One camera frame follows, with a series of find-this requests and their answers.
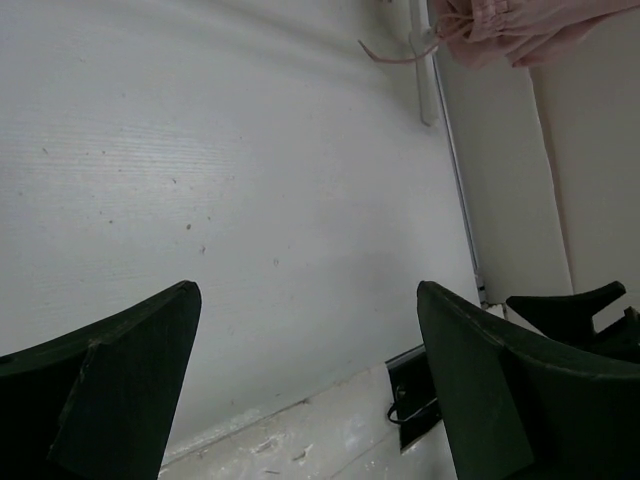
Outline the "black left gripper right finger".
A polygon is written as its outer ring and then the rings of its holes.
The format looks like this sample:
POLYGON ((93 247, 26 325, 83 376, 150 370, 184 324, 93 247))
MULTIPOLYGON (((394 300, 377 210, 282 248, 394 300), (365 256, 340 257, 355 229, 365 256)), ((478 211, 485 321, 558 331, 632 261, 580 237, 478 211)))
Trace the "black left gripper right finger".
POLYGON ((432 281, 417 314, 459 478, 638 477, 639 358, 552 340, 432 281))

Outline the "white clothes rack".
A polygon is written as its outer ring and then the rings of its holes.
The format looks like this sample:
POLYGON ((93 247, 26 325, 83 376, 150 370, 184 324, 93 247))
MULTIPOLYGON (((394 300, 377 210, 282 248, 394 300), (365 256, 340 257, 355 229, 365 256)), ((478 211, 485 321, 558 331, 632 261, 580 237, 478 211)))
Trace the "white clothes rack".
MULTIPOLYGON (((411 32, 409 42, 414 55, 426 50, 432 43, 431 26, 426 1, 409 2, 411 32)), ((439 120, 438 91, 433 58, 428 54, 415 64, 421 122, 434 127, 439 120)))

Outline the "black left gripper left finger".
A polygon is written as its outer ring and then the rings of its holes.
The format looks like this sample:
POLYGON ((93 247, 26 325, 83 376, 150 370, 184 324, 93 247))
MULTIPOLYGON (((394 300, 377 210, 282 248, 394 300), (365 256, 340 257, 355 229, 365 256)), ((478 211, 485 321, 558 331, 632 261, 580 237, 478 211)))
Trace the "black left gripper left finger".
POLYGON ((202 297, 181 281, 1 358, 4 479, 155 479, 202 297))

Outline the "pink trousers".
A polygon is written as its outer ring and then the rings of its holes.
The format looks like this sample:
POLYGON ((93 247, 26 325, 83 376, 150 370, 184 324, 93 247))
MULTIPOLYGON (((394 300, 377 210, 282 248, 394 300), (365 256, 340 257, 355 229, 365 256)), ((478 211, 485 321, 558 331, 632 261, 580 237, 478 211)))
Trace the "pink trousers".
POLYGON ((441 46, 467 68, 506 59, 513 68, 539 66, 578 45, 602 22, 639 8, 635 0, 471 0, 429 1, 435 24, 424 49, 406 59, 383 58, 367 46, 375 62, 416 63, 441 46))

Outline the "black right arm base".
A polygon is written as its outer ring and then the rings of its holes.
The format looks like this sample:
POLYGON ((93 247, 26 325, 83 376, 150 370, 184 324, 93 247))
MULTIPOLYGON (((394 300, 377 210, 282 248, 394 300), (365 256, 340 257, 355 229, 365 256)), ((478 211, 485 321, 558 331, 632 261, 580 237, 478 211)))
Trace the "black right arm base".
POLYGON ((423 345, 386 363, 392 400, 387 420, 399 430, 402 452, 427 435, 442 420, 427 353, 423 345))

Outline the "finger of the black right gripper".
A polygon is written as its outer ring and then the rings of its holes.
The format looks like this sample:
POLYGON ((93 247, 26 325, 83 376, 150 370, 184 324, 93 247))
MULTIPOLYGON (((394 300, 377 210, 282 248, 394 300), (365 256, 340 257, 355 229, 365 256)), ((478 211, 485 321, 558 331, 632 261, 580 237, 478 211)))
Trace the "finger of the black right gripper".
POLYGON ((598 332, 594 316, 626 294, 611 282, 569 296, 511 296, 507 306, 546 337, 593 354, 617 360, 639 358, 639 312, 629 307, 619 320, 598 332))

